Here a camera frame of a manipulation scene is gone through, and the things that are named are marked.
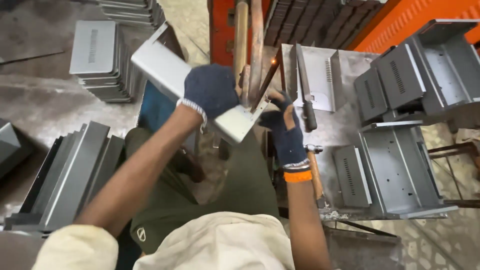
orange wristband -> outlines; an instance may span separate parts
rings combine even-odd
[[[303,172],[284,172],[283,177],[286,182],[289,183],[298,183],[304,181],[310,181],[312,179],[312,171],[303,171]]]

ventilation slot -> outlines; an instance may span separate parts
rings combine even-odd
[[[372,92],[370,91],[370,84],[368,81],[365,81],[365,89],[367,89],[368,101],[370,102],[370,108],[375,108],[375,103],[373,102]]]
[[[395,61],[391,61],[390,66],[392,67],[393,74],[395,75],[396,84],[398,85],[400,94],[405,93],[405,87],[403,86],[402,78],[400,78],[400,73],[398,73],[398,68],[396,67]]]
[[[88,52],[88,63],[95,63],[96,61],[96,38],[98,36],[98,30],[92,29],[90,33],[90,50]]]
[[[325,70],[327,72],[327,81],[332,82],[332,63],[327,60],[325,61]]]
[[[350,186],[350,193],[355,196],[355,187],[353,186],[352,174],[350,173],[350,168],[348,166],[348,159],[343,159],[343,166],[345,167],[345,172],[347,173],[348,185]]]

white shirt sleeve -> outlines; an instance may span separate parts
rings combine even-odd
[[[70,225],[48,237],[32,270],[114,270],[117,240],[102,228]]]

gloved hand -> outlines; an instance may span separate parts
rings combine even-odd
[[[235,76],[218,64],[193,68],[185,78],[185,94],[177,102],[195,109],[204,119],[215,119],[239,104]]]
[[[280,111],[274,110],[262,113],[259,125],[272,130],[280,165],[285,172],[310,170],[307,153],[303,147],[300,122],[294,112],[292,101],[285,92],[272,91],[268,97]]]

black tool handle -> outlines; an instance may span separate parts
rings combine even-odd
[[[317,129],[317,120],[315,119],[315,112],[311,101],[303,102],[303,116],[305,117],[305,126],[307,131]]]

